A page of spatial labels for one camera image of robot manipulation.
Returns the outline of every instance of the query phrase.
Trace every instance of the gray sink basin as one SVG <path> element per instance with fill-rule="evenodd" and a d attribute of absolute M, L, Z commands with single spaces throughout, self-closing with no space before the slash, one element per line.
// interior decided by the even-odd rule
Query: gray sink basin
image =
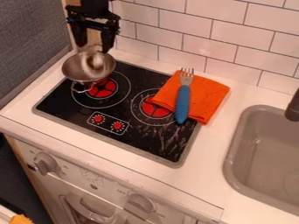
<path fill-rule="evenodd" d="M 299 216 L 299 122 L 283 113 L 263 105 L 247 108 L 223 170 L 234 190 Z"/>

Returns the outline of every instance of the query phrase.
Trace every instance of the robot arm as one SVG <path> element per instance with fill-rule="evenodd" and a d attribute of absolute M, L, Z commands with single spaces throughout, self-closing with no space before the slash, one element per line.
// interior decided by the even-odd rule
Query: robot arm
<path fill-rule="evenodd" d="M 87 28 L 101 31 L 102 52 L 107 53 L 119 34 L 119 16 L 109 11 L 108 0 L 81 0 L 81 6 L 67 5 L 67 23 L 71 25 L 77 46 L 87 43 Z M 103 18 L 105 24 L 93 19 Z"/>

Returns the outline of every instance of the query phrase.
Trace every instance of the orange cloth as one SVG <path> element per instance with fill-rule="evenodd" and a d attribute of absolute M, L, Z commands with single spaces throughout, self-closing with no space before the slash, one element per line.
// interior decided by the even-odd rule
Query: orange cloth
<path fill-rule="evenodd" d="M 22 214 L 18 214 L 11 218 L 10 224 L 33 224 L 33 222 Z"/>
<path fill-rule="evenodd" d="M 180 71 L 177 71 L 153 98 L 153 102 L 175 111 L 177 94 L 181 87 Z M 191 88 L 189 117 L 200 123 L 208 124 L 230 88 L 201 76 L 194 76 Z"/>

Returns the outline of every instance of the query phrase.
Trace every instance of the black stovetop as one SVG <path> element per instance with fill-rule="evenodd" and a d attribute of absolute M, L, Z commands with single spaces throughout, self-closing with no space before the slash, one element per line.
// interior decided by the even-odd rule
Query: black stovetop
<path fill-rule="evenodd" d="M 75 124 L 101 140 L 112 138 L 111 144 L 119 146 L 121 142 L 126 150 L 175 164 L 190 148 L 188 142 L 197 123 L 188 119 L 178 125 L 172 112 L 152 103 L 151 98 L 169 78 L 117 62 L 115 71 L 87 93 L 72 91 L 72 81 L 64 80 L 36 111 L 49 119 L 55 117 L 56 122 Z"/>

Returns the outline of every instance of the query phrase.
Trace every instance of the silver fork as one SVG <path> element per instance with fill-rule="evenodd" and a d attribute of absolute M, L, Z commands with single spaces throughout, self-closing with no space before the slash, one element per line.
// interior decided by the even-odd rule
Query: silver fork
<path fill-rule="evenodd" d="M 189 86 L 192 84 L 193 78 L 194 78 L 194 69 L 182 67 L 181 74 L 180 74 L 180 81 L 182 86 L 178 90 L 176 113 L 175 113 L 175 117 L 179 124 L 183 124 L 189 115 L 190 98 L 191 98 L 191 91 Z"/>

